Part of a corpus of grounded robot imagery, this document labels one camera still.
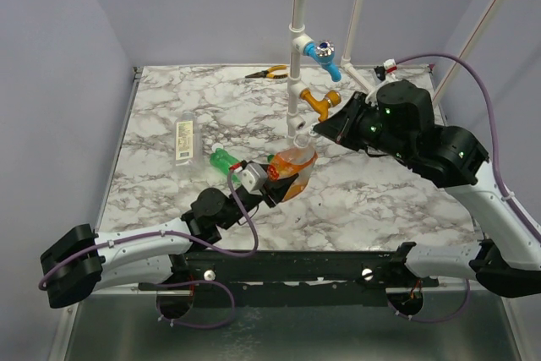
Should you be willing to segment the orange label tea bottle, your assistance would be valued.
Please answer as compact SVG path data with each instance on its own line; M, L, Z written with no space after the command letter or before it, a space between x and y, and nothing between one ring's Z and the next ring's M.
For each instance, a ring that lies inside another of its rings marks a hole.
M292 142L290 148L275 154L275 157L269 163L269 167L267 168L267 175L271 181L298 175L295 182L288 190L283 202L288 201L303 192L309 183L309 178L317 159L318 154L314 148L311 137L308 148L296 148Z

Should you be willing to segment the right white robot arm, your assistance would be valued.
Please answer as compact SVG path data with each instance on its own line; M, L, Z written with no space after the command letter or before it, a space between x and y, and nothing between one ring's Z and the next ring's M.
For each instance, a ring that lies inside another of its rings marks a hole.
M430 246L403 243L389 265L398 286L418 277L476 281L504 298L540 292L540 242L499 190L489 153L469 131L434 119L425 89L386 90L375 105L355 92L346 105L313 126L349 150L375 149L444 190L468 213L476 242Z

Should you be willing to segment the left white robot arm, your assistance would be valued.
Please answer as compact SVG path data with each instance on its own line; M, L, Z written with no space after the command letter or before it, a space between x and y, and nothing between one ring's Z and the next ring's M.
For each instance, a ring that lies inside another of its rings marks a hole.
M72 227L41 254L43 276L38 288L53 309L68 307L94 291L130 283L180 288L187 268L175 255L213 249L227 230L260 203L284 201L295 177L265 181L259 192L232 187L230 194L207 188L189 211L168 222L126 232L95 232L90 225Z

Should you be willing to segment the green plastic bottle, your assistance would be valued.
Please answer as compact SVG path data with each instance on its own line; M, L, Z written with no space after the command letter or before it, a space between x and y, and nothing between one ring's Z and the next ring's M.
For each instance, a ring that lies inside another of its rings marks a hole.
M210 164L219 172L227 175L230 172L230 168L237 165L240 160L226 150L218 150L210 154Z

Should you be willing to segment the clear square water bottle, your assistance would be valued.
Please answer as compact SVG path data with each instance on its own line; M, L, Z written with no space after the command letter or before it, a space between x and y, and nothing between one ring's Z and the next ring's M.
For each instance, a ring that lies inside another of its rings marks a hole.
M174 165L194 167L202 159L201 131L194 112L183 112L174 124Z

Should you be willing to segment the brass yellow faucet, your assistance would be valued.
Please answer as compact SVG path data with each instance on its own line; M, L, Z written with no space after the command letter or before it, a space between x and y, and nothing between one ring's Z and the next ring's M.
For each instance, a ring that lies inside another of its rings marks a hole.
M321 100L317 100L312 95L310 89L305 88L301 91L299 98L306 101L318 114L319 123L326 121L329 118L330 109L342 102L341 95L335 90L329 90Z

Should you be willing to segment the blue plastic faucet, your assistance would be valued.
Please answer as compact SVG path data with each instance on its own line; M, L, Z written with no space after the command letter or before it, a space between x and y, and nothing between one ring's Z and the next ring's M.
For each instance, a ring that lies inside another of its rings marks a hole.
M331 41L312 41L304 47L303 55L314 59L330 75L333 82L342 80L342 74L334 63L335 46Z

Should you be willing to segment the yellow handled pliers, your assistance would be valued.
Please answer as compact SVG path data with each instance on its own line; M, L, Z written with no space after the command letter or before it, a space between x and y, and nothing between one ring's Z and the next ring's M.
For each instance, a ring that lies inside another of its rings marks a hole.
M245 79L286 79L288 77L287 65L275 65L258 72L248 74Z

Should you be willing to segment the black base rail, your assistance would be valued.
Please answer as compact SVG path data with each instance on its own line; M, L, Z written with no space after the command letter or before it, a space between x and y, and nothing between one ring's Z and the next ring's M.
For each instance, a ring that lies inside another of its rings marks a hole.
M204 308L231 302L238 307L385 307L390 299L417 308L420 289L439 282L408 271L402 251L260 251L235 258L207 250L103 271L81 297L124 285L157 292L170 308L188 301Z

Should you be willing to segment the white PVC pipe frame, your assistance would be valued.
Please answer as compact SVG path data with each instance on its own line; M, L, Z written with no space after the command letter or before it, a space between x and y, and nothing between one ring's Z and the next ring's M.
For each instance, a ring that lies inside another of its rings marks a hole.
M451 76L455 73L456 67L465 65L465 58L473 49L474 44L480 38L481 33L488 27L490 20L495 16L496 10L502 3L503 0L490 0L487 4L485 10L479 16L473 31L462 46L458 57L453 61L453 64L449 69L447 69L444 78L438 85L434 96L435 103L440 102L445 94L446 83L451 80ZM354 0L342 59L339 64L335 64L333 61L335 56L333 44L329 41L314 41L305 32L304 21L306 0L292 0L292 18L289 25L290 62L287 78L288 105L286 115L287 140L289 142L291 142L297 134L309 128L309 125L306 124L306 121L301 118L298 113L298 103L304 98L305 90L308 88L301 77L302 57L310 57L313 59L317 65L330 75L333 82L340 81L342 79L342 73L346 73L361 86L361 90L369 94L375 93L375 88L365 80L351 64L352 45L355 38L355 30L358 27L362 6L363 0Z

